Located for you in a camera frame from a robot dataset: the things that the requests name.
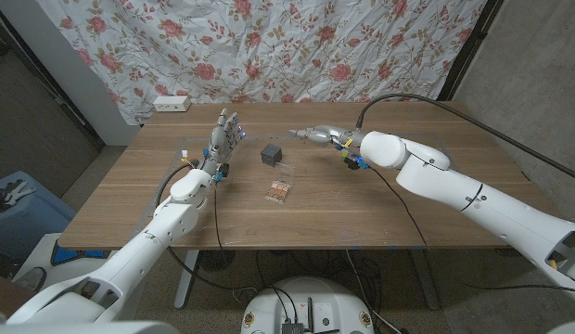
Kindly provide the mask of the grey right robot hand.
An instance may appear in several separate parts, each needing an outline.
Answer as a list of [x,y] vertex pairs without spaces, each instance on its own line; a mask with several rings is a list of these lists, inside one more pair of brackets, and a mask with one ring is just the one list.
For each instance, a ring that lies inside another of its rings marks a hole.
[[289,130],[288,134],[301,140],[308,140],[320,147],[332,144],[339,148],[359,147],[366,136],[366,132],[347,130],[333,125],[317,125],[301,130]]

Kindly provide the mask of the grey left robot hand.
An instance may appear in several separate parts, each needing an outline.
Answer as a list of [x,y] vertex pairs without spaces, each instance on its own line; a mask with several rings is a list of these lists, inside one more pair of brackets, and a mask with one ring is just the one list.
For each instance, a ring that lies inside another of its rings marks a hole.
[[223,164],[231,160],[233,150],[245,136],[237,113],[230,114],[228,109],[223,109],[212,129],[208,153],[200,169],[210,175],[216,174]]

